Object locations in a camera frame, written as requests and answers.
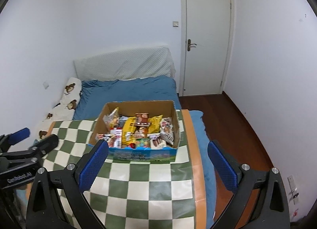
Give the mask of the colorful candy bag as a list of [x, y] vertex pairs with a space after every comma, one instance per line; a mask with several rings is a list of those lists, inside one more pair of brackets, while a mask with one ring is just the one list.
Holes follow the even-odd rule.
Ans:
[[150, 148], [150, 139], [149, 138], [136, 139], [135, 146], [136, 146], [136, 149]]

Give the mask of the cardboard box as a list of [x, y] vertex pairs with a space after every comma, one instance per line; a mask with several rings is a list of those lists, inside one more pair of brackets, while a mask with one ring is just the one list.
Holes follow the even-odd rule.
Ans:
[[109, 102], [89, 143], [105, 140], [114, 160], [166, 163], [176, 159], [180, 126], [172, 100]]

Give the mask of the brown cake snack bag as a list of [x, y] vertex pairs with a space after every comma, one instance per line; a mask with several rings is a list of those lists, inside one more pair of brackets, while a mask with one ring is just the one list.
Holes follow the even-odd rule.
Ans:
[[142, 112], [142, 113], [136, 113], [135, 114], [135, 126], [141, 126], [141, 127], [149, 127], [150, 122], [148, 121], [148, 113]]

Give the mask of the green white checkered blanket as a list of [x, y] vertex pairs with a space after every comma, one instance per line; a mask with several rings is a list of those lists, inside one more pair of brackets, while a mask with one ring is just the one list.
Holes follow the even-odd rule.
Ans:
[[[186, 142], [187, 130], [178, 111], [181, 142], [176, 160], [167, 164], [140, 162], [118, 162], [106, 159], [90, 191], [84, 193], [98, 218], [106, 228], [199, 228], [196, 216], [198, 194], [194, 189], [193, 154]], [[208, 161], [205, 125], [201, 111], [189, 111], [201, 162], [206, 172], [202, 173], [208, 185], [206, 189], [207, 222], [213, 224], [215, 212], [215, 174]], [[66, 164], [76, 162], [82, 154], [92, 149], [88, 136], [92, 132], [92, 121], [64, 121], [53, 126], [53, 132], [62, 137], [56, 150], [49, 153], [44, 166], [49, 170], [63, 169]]]

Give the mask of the bear print pillow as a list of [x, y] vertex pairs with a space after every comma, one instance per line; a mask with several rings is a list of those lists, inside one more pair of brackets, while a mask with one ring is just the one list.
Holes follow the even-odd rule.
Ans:
[[36, 127], [36, 140], [40, 141], [48, 135], [52, 122], [72, 120], [81, 99], [81, 90], [82, 82], [80, 79], [70, 78], [68, 80], [60, 101]]

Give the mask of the chocolate stick biscuit box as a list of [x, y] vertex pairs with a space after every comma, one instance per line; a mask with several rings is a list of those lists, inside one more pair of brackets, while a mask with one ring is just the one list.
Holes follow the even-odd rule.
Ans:
[[151, 133], [148, 134], [148, 139], [150, 141], [151, 149], [164, 149], [170, 148], [171, 146], [161, 137], [160, 133]]

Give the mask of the red white snack box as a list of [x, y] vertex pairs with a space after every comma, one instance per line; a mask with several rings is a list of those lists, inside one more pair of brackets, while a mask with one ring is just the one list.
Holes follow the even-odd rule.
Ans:
[[122, 146], [122, 129], [114, 128], [109, 133], [98, 133], [95, 137], [96, 141], [105, 140], [109, 147], [120, 149]]

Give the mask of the black snack bar pack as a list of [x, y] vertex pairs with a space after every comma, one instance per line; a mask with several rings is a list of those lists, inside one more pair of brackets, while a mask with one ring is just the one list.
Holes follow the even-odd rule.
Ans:
[[124, 127], [124, 125], [125, 125], [125, 123], [126, 123], [126, 121], [129, 119], [129, 117], [127, 117], [127, 116], [120, 116], [119, 117], [119, 121], [118, 121], [118, 127], [119, 128], [123, 128]]

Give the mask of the clear yellow bread bag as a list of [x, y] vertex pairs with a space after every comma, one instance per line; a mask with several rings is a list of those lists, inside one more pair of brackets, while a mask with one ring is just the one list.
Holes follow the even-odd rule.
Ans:
[[116, 107], [110, 114], [103, 116], [103, 122], [109, 130], [119, 126], [119, 108]]

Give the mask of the wall socket with plug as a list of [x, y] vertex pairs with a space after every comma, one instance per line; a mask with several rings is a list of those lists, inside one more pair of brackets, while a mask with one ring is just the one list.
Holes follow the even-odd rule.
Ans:
[[293, 202], [294, 205], [297, 205], [299, 203], [299, 199], [298, 199], [298, 196], [299, 196], [299, 192], [298, 192], [298, 188], [296, 186], [296, 183], [294, 181], [294, 177], [292, 175], [290, 175], [288, 178], [288, 185], [290, 187], [290, 192], [289, 192], [289, 201], [290, 202]]

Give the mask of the small yellow snack bag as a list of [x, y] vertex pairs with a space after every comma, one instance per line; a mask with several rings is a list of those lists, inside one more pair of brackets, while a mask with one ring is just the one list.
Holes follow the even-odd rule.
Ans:
[[148, 127], [148, 134], [160, 132], [160, 123], [162, 118], [163, 115], [148, 118], [148, 123], [150, 123], [150, 126]]

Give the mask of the blue bed sheet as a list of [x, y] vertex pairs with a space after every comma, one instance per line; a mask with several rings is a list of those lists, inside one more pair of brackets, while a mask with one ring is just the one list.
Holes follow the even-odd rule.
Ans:
[[[165, 75], [133, 80], [82, 81], [79, 96], [80, 100], [75, 109], [74, 120], [97, 118], [103, 106], [109, 102], [171, 100], [174, 101], [176, 109], [182, 108], [174, 79]], [[206, 227], [210, 228], [214, 223], [217, 198], [215, 171], [207, 154], [210, 140], [202, 121], [203, 112], [193, 110], [190, 111], [190, 116], [201, 154], [206, 189]]]

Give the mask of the white pastry snack bag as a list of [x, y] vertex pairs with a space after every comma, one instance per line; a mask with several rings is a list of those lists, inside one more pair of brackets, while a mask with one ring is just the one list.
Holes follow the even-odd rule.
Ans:
[[171, 117], [163, 117], [160, 121], [160, 126], [161, 127], [169, 127], [172, 128], [173, 127], [173, 122]]

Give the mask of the white cookie snack bag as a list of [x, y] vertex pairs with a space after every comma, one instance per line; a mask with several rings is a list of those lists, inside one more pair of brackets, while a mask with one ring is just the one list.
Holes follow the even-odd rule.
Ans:
[[174, 145], [174, 133], [173, 129], [168, 126], [163, 126], [160, 128], [160, 136], [163, 140], [166, 141], [167, 144], [173, 146]]

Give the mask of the panda orange snack bag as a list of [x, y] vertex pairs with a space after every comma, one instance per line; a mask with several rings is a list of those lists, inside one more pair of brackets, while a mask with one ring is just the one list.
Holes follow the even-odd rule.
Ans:
[[148, 133], [148, 127], [147, 126], [138, 126], [134, 132], [134, 138], [146, 138]]

